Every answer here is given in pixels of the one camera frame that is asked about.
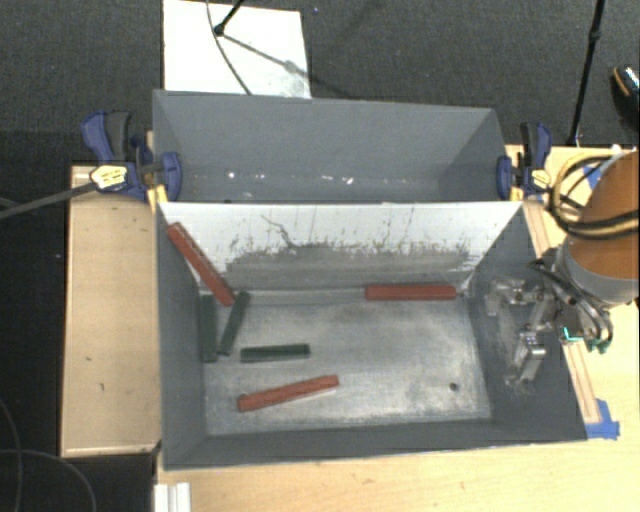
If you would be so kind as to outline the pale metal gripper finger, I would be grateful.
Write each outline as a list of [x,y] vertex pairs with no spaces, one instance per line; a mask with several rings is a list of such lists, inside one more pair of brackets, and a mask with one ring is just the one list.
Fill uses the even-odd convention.
[[538,331],[530,324],[518,328],[507,336],[506,352],[505,384],[509,387],[531,385],[547,355]]
[[496,316],[506,306],[525,306],[537,298],[538,290],[527,287],[524,279],[494,279],[484,298],[485,311],[489,316]]

